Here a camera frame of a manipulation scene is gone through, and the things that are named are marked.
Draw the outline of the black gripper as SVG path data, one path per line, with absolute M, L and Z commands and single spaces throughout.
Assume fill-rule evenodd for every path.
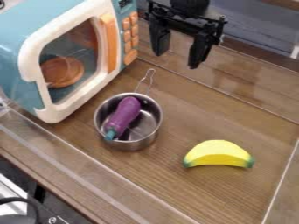
M 147 0 L 147 20 L 153 54 L 169 49 L 171 30 L 193 36 L 188 67 L 196 69 L 205 61 L 212 44 L 221 41 L 227 17 L 211 8 L 211 0 Z

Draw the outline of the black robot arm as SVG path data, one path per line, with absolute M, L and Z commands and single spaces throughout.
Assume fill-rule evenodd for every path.
M 211 48 L 221 42 L 224 15 L 209 9 L 211 0 L 147 0 L 145 13 L 153 54 L 161 56 L 171 46 L 171 31 L 192 37 L 188 67 L 196 69 L 208 58 Z

